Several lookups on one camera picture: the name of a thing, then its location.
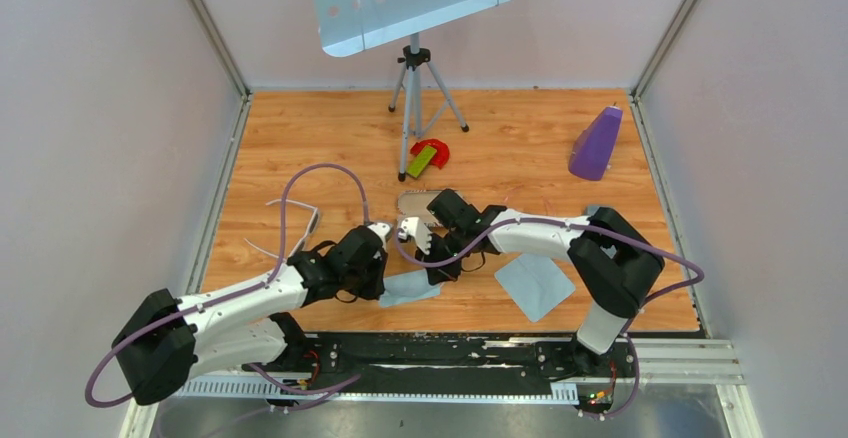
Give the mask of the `blue cleaning cloth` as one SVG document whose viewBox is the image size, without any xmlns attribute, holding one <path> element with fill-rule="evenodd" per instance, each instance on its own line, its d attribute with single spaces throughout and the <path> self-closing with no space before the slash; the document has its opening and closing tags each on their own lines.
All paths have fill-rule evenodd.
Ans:
<svg viewBox="0 0 848 438">
<path fill-rule="evenodd" d="M 532 323 L 541 321 L 576 291 L 557 263 L 539 255 L 520 254 L 494 277 Z"/>
<path fill-rule="evenodd" d="M 431 285 L 424 270 L 386 277 L 384 287 L 385 290 L 378 299 L 382 308 L 426 300 L 441 294 L 441 286 Z"/>
</svg>

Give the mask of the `striped printed glasses pouch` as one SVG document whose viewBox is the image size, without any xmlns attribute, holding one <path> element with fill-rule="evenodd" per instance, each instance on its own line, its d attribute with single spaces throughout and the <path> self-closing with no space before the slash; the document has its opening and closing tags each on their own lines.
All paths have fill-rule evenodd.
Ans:
<svg viewBox="0 0 848 438">
<path fill-rule="evenodd" d="M 407 218 L 418 218 L 428 228 L 443 228 L 442 223 L 427 208 L 442 192 L 443 189 L 402 192 L 397 199 L 397 224 L 400 225 Z"/>
</svg>

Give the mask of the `white sunglasses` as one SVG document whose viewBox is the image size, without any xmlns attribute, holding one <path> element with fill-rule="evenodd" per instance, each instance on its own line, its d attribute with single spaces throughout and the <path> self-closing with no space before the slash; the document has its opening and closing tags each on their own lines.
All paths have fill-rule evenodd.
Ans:
<svg viewBox="0 0 848 438">
<path fill-rule="evenodd" d="M 320 224 L 322 210 L 318 206 L 303 201 L 287 199 L 282 202 L 280 198 L 269 200 L 264 203 L 264 206 L 286 210 L 286 255 L 290 256 L 304 250 Z"/>
</svg>

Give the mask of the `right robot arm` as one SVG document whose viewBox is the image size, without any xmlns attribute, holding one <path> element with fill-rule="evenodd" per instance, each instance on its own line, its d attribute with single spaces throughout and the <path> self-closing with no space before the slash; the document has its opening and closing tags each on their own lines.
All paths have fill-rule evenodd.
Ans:
<svg viewBox="0 0 848 438">
<path fill-rule="evenodd" d="M 575 268 L 592 299 L 570 350 L 573 366 L 584 375 L 596 375 L 609 365 L 610 348 L 665 268 L 660 253 L 610 207 L 572 218 L 528 214 L 505 205 L 479 210 L 446 189 L 426 210 L 445 234 L 405 218 L 399 237 L 415 243 L 415 258 L 432 283 L 456 280 L 462 259 L 473 253 L 526 253 L 567 261 Z"/>
</svg>

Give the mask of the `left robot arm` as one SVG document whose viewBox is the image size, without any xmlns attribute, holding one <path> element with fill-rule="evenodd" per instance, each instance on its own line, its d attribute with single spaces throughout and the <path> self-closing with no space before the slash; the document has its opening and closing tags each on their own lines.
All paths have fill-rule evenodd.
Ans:
<svg viewBox="0 0 848 438">
<path fill-rule="evenodd" d="M 306 344 L 289 313 L 345 291 L 373 300 L 384 291 L 391 225 L 374 222 L 291 255 L 278 270 L 210 293 L 149 294 L 113 340 L 139 405 L 158 403 L 187 381 L 243 364 L 298 369 Z"/>
</svg>

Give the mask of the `red curved plastic piece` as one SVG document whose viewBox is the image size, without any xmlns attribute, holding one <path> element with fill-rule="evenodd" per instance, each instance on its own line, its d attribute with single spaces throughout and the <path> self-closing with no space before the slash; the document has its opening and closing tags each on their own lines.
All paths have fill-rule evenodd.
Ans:
<svg viewBox="0 0 848 438">
<path fill-rule="evenodd" d="M 416 142 L 410 149 L 410 154 L 413 157 L 417 157 L 420 152 L 426 148 L 431 147 L 435 150 L 435 155 L 429 161 L 430 166 L 435 166 L 438 169 L 443 169 L 444 166 L 448 163 L 450 159 L 450 148 L 449 146 L 443 142 L 442 140 L 429 138 L 423 139 Z"/>
</svg>

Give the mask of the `green rectangular block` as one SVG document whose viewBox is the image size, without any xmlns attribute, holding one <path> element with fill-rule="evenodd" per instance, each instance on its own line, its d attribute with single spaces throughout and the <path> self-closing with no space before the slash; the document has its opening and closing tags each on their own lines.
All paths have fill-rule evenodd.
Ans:
<svg viewBox="0 0 848 438">
<path fill-rule="evenodd" d="M 423 146 L 408 164 L 406 175 L 418 179 L 436 157 L 437 153 L 436 148 L 430 145 Z"/>
</svg>

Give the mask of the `grey tripod stand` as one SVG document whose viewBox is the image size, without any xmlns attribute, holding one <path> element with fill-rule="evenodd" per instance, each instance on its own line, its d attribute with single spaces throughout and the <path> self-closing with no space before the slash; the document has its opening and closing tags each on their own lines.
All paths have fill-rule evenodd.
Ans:
<svg viewBox="0 0 848 438">
<path fill-rule="evenodd" d="M 396 111 L 400 94 L 404 93 L 401 149 L 397 168 L 397 179 L 399 182 L 404 182 L 408 177 L 408 156 L 411 137 L 416 139 L 424 138 L 426 133 L 438 121 L 439 117 L 447 108 L 453 112 L 462 132 L 469 132 L 470 127 L 465 116 L 460 111 L 450 88 L 443 80 L 441 72 L 433 63 L 430 49 L 421 45 L 419 32 L 410 35 L 409 44 L 403 48 L 402 55 L 397 59 L 397 62 L 401 66 L 401 72 L 395 84 L 393 95 L 388 105 L 388 111 Z M 422 68 L 426 68 L 430 72 L 444 99 L 439 110 L 427 124 L 424 124 L 422 112 Z"/>
</svg>

